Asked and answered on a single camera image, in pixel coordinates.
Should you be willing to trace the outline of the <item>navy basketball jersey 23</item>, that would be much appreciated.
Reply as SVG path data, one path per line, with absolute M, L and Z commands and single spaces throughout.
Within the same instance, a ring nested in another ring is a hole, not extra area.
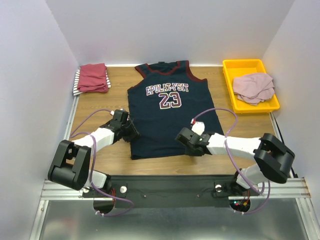
M 194 76 L 187 60 L 140 64 L 135 67 L 142 80 L 127 90 L 129 114 L 140 137 L 130 143 L 131 159 L 184 155 L 176 140 L 183 128 L 198 117 L 205 130 L 222 135 L 207 79 Z

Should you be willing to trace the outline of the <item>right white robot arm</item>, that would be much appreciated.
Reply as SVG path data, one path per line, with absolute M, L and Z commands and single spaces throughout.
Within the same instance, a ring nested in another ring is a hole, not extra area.
M 270 133 L 264 133 L 262 137 L 241 138 L 218 133 L 198 134 L 184 127 L 175 139 L 185 146 L 188 156 L 227 155 L 254 161 L 250 167 L 236 167 L 229 183 L 216 184 L 216 193 L 242 195 L 252 189 L 259 194 L 259 184 L 267 181 L 285 184 L 295 159 L 294 152 Z

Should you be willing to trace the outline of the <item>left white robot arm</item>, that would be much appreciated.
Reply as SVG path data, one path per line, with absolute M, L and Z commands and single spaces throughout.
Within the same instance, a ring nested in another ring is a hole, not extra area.
M 106 174 L 93 170 L 97 152 L 119 140 L 129 143 L 140 137 L 133 118 L 122 109 L 111 111 L 112 119 L 74 141 L 62 140 L 48 170 L 49 181 L 73 190 L 94 188 L 100 197 L 111 193 Z

